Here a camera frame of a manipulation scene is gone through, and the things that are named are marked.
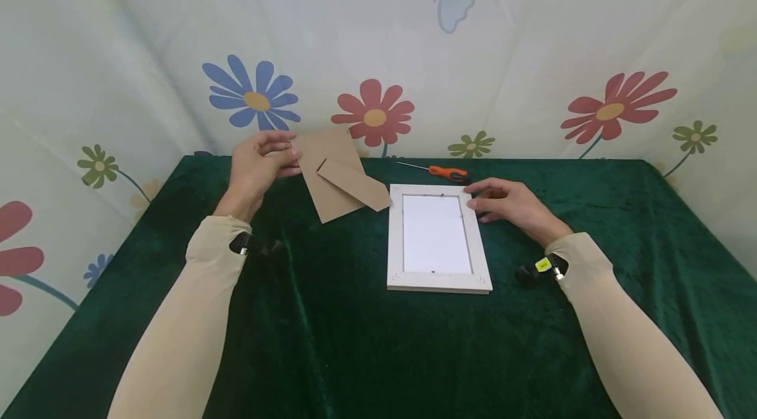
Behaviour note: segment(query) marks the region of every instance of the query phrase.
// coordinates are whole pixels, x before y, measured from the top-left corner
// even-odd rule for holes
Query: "hand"
[[[300,151],[292,148],[290,131],[260,131],[232,151],[229,189],[213,215],[230,215],[249,221],[263,204],[263,195],[276,178],[299,175]]]
[[[511,221],[545,248],[573,233],[522,182],[488,178],[465,187],[464,191],[469,194],[481,191],[468,201],[468,207],[477,213],[488,213],[479,221],[484,224],[499,219]]]

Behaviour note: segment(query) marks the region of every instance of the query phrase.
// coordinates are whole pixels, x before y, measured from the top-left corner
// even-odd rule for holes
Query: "wall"
[[[2,411],[160,182],[203,144],[114,0],[0,5]],[[94,157],[110,168],[101,178],[86,176]]]
[[[364,156],[645,158],[757,276],[753,1],[0,4],[0,410],[179,157],[267,127],[345,123]]]

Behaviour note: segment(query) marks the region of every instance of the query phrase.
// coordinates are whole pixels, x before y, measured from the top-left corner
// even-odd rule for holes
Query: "green velvet tablecloth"
[[[757,417],[757,284],[651,166],[408,161],[524,181],[592,234],[726,417]],[[387,185],[449,184],[391,159],[363,162]],[[225,157],[181,161],[4,418],[105,417],[228,173]],[[388,291],[388,211],[321,225],[301,177],[274,185],[253,226],[281,248],[250,256],[241,274],[206,418],[617,417],[558,286],[513,278],[541,250],[506,222],[481,228],[488,296]]]

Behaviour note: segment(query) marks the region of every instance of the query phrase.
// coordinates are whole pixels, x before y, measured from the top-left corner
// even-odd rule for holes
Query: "red flower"
[[[617,139],[622,131],[618,119],[633,123],[647,123],[657,117],[659,112],[639,109],[672,99],[678,92],[676,89],[666,89],[647,95],[666,80],[667,72],[658,72],[644,82],[642,82],[643,72],[634,72],[626,82],[623,82],[625,76],[623,73],[617,74],[607,81],[604,102],[587,96],[578,97],[571,102],[568,106],[569,111],[589,115],[568,119],[560,125],[561,129],[578,126],[566,135],[566,140],[581,134],[576,139],[576,143],[584,144],[593,139],[599,130],[602,130],[603,140]]]
[[[0,242],[9,239],[32,220],[32,210],[17,200],[0,207]],[[38,269],[45,256],[36,246],[0,252],[0,276],[28,275]],[[19,291],[0,285],[0,316],[11,315],[21,306]]]
[[[394,105],[402,95],[402,87],[393,85],[386,90],[384,97],[380,95],[380,82],[375,79],[363,81],[360,85],[360,96],[363,102],[350,94],[343,94],[337,98],[339,107],[349,112],[349,115],[336,114],[332,116],[334,123],[356,123],[350,127],[353,139],[365,137],[367,146],[379,146],[382,141],[387,144],[397,143],[397,134],[406,134],[410,125],[402,123],[410,120],[408,115],[415,110],[409,100],[403,100]]]

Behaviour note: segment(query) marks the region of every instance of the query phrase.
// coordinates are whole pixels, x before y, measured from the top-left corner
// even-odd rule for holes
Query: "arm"
[[[215,213],[201,222],[181,270],[131,355],[108,417],[201,418],[223,353],[232,291],[245,255],[229,243],[251,220],[277,176],[299,174],[287,132],[260,132],[232,155],[232,175]],[[264,157],[270,151],[277,154]]]
[[[522,183],[488,179],[469,205],[481,221],[512,221],[568,262],[560,288],[576,310],[594,367],[623,418],[722,418],[670,340],[618,284],[612,263],[588,234],[573,234]]]

